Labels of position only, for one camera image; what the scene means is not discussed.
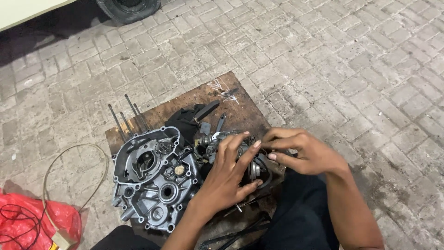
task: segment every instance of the car tire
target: car tire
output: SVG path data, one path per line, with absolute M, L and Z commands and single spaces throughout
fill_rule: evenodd
M 110 18 L 131 24 L 147 18 L 160 8 L 160 0 L 96 0 Z

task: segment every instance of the black cloth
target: black cloth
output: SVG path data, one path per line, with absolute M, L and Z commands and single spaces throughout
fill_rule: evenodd
M 205 108 L 204 104 L 195 104 L 194 109 L 180 109 L 176 111 L 166 122 L 165 126 L 173 126 L 179 129 L 181 135 L 185 139 L 185 146 L 194 145 L 194 135 L 199 129 L 199 124 L 193 121 L 193 117 L 201 109 Z
M 92 250 L 159 250 L 153 242 L 119 226 Z M 336 250 L 323 176 L 285 171 L 282 194 L 268 230 L 251 250 Z

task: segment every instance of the red plastic bag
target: red plastic bag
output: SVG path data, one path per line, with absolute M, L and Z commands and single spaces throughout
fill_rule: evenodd
M 46 209 L 60 230 L 80 242 L 82 222 L 72 206 L 46 201 Z M 0 245 L 2 250 L 48 250 L 56 233 L 41 200 L 21 194 L 2 194 L 0 188 Z

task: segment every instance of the wooden board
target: wooden board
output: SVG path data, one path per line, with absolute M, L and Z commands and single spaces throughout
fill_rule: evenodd
M 196 87 L 174 98 L 171 101 L 165 102 L 155 108 L 145 111 L 142 115 L 150 129 L 158 129 L 164 126 L 165 121 L 168 120 L 168 118 L 177 110 L 181 108 L 192 109 L 197 103 L 208 104 L 216 99 L 221 101 L 220 106 L 207 117 L 202 119 L 202 121 L 211 124 L 212 133 L 214 133 L 216 130 L 218 120 L 224 112 L 226 113 L 226 119 L 222 127 L 222 131 L 250 131 L 250 133 L 257 138 L 262 138 L 270 128 L 270 124 L 254 104 L 253 100 L 247 94 L 233 72 L 225 73 L 210 82 L 204 83 L 199 87 Z M 141 130 L 138 127 L 138 122 L 140 123 L 136 117 L 132 117 L 128 120 L 128 124 L 134 133 L 135 131 L 137 133 L 141 133 Z M 121 123 L 120 125 L 128 137 L 127 127 L 124 123 Z M 107 137 L 111 154 L 116 154 L 124 143 L 119 134 L 117 126 L 107 130 L 105 135 Z M 195 138 L 199 138 L 202 135 L 203 134 L 201 133 L 197 133 Z M 272 183 L 267 189 L 263 189 L 261 192 L 255 193 L 248 200 L 267 192 L 269 188 L 282 181 L 284 167 L 274 164 L 270 164 L 268 167 L 275 173 Z

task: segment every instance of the wheel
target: wheel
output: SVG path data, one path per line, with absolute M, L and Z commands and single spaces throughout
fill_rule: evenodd
M 96 0 L 112 19 L 130 24 L 147 18 L 160 8 L 160 0 Z

